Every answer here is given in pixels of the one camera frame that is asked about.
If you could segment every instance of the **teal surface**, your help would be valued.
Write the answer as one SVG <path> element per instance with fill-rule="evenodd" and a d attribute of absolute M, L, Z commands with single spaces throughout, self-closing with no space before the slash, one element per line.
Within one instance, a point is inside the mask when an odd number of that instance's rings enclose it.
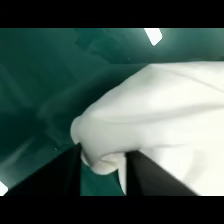
<path fill-rule="evenodd" d="M 72 120 L 146 64 L 224 58 L 224 29 L 161 32 L 152 46 L 137 28 L 0 29 L 0 181 L 11 188 L 73 147 Z M 121 194 L 113 175 L 82 175 L 82 195 Z"/>

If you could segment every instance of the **glossy surface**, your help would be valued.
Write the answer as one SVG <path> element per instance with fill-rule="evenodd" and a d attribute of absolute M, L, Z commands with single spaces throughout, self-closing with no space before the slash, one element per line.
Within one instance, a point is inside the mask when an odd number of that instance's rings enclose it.
<path fill-rule="evenodd" d="M 11 188 L 73 147 L 72 120 L 145 64 L 224 58 L 223 29 L 161 32 L 152 46 L 136 28 L 0 29 L 0 181 Z"/>

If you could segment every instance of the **folded cloth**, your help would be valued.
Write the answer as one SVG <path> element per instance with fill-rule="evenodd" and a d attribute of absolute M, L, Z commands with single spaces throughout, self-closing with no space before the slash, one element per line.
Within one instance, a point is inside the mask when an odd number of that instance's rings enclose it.
<path fill-rule="evenodd" d="M 140 150 L 199 195 L 224 195 L 224 62 L 151 64 L 71 126 L 98 174 Z"/>

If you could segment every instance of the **white cloth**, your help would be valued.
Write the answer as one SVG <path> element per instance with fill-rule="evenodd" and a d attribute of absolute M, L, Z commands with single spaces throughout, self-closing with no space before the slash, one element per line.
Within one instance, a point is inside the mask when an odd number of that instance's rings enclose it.
<path fill-rule="evenodd" d="M 76 118 L 92 170 L 108 174 L 141 150 L 199 195 L 224 195 L 224 63 L 151 64 Z"/>

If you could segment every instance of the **bright spot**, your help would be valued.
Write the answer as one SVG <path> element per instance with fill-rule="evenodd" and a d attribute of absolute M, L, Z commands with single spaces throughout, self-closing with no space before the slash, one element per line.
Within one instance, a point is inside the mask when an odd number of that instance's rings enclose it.
<path fill-rule="evenodd" d="M 8 188 L 0 181 L 0 196 L 3 196 L 8 191 Z"/>
<path fill-rule="evenodd" d="M 159 28 L 144 28 L 152 45 L 155 46 L 162 40 L 163 35 Z"/>

